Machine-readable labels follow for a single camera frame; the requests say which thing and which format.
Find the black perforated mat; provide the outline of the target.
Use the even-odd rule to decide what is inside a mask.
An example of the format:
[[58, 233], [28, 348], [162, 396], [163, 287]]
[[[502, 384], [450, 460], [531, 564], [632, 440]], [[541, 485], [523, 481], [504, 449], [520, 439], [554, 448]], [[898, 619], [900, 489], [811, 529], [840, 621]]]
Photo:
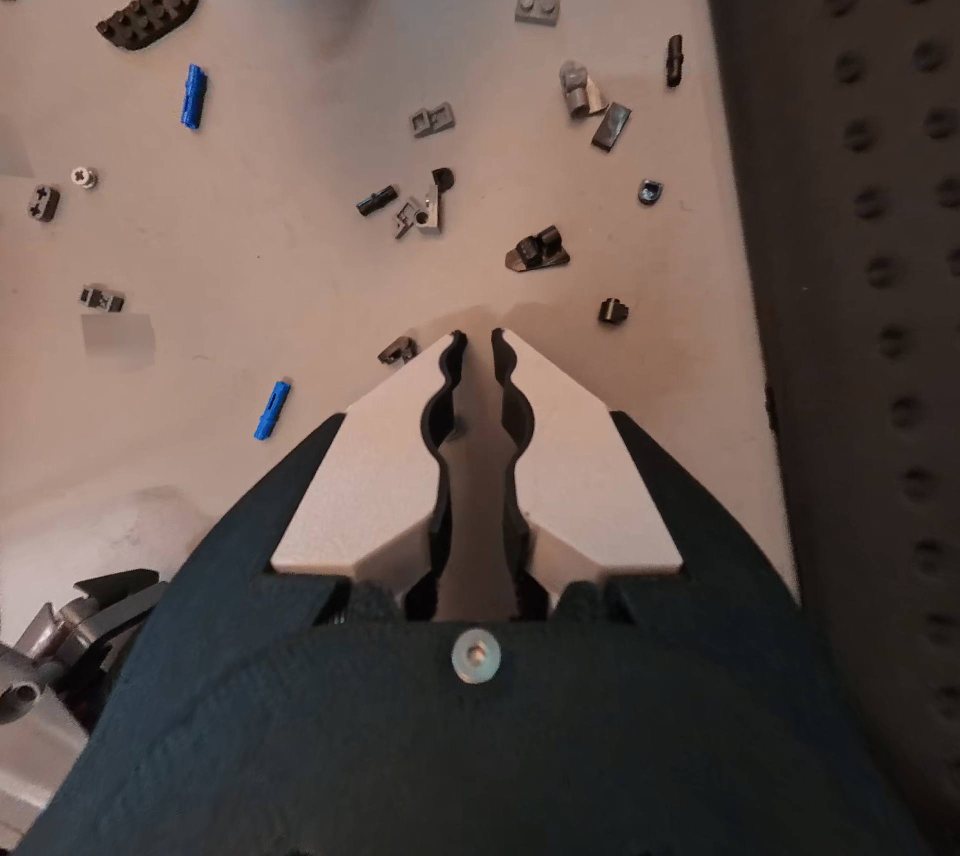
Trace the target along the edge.
[[801, 596], [958, 854], [959, 0], [709, 1]]

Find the grey lego car model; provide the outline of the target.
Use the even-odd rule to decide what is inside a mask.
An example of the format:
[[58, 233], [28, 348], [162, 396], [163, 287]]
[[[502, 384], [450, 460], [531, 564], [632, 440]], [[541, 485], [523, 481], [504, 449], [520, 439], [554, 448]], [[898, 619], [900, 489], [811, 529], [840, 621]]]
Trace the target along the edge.
[[133, 569], [74, 584], [1, 645], [1, 851], [14, 851], [63, 785], [143, 625], [168, 586]]

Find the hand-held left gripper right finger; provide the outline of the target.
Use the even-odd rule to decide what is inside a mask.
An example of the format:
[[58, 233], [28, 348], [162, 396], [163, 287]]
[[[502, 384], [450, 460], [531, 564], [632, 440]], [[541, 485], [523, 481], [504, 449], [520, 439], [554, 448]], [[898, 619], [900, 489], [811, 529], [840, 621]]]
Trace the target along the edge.
[[681, 553], [607, 405], [514, 331], [490, 339], [514, 445], [503, 541], [518, 617], [545, 619], [573, 585], [680, 574]]

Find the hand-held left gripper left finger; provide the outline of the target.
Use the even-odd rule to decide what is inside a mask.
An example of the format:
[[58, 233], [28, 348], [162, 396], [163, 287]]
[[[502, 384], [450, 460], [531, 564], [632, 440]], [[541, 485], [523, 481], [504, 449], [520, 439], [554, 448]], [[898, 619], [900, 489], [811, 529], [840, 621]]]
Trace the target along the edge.
[[277, 573], [371, 583], [432, 619], [450, 559], [453, 393], [468, 339], [455, 330], [349, 406], [270, 559]]

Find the scattered loose lego pieces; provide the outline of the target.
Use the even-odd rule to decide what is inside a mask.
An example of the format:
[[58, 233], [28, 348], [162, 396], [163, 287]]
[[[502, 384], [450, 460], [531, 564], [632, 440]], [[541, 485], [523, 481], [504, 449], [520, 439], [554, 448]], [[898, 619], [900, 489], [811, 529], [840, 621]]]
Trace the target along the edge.
[[10, 424], [244, 446], [281, 377], [303, 417], [396, 331], [544, 302], [501, 251], [632, 179], [558, 66], [640, 108], [689, 2], [3, 1]]

